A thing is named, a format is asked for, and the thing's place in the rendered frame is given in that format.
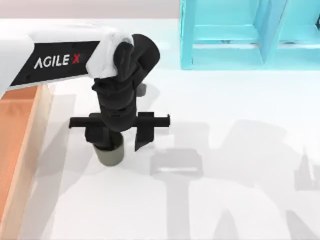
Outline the light blue rack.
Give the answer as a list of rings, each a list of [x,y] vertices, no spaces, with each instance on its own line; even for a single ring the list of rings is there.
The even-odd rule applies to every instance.
[[[184,70],[320,71],[320,0],[180,0]]]

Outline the grey cup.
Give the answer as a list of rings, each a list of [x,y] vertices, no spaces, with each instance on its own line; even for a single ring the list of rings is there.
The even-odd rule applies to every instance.
[[[94,146],[95,153],[99,162],[107,167],[114,167],[122,162],[125,155],[124,138],[122,134],[118,134],[111,138],[114,147],[111,150],[102,149]]]

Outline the shallow salmon box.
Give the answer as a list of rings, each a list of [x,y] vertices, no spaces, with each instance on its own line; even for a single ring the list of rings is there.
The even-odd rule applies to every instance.
[[[0,225],[8,217],[29,152],[39,154],[51,108],[44,85],[7,90],[0,98]]]

